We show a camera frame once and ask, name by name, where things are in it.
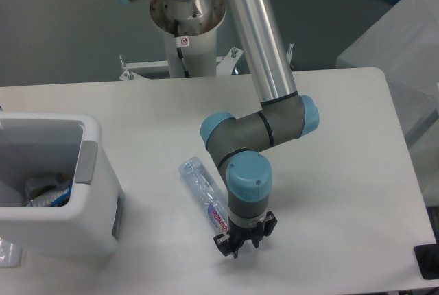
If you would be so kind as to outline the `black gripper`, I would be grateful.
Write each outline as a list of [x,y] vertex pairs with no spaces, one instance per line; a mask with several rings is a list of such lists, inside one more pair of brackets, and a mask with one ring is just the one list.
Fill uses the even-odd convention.
[[258,221],[251,228],[243,228],[229,220],[229,231],[227,234],[219,234],[213,238],[217,249],[225,256],[238,257],[239,249],[246,241],[251,241],[255,248],[259,247],[264,237],[269,237],[275,226],[277,218],[273,212],[268,211],[262,221]]

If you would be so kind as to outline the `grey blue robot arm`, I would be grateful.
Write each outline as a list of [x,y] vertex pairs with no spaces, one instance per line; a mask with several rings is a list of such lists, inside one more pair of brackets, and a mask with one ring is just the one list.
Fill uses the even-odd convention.
[[320,119],[313,100],[298,94],[270,0],[151,0],[170,76],[215,75],[216,29],[227,12],[261,103],[260,111],[241,118],[215,113],[200,128],[227,188],[229,227],[214,241],[223,255],[235,256],[246,241],[258,246],[277,223],[268,210],[272,168],[263,151],[313,132]]

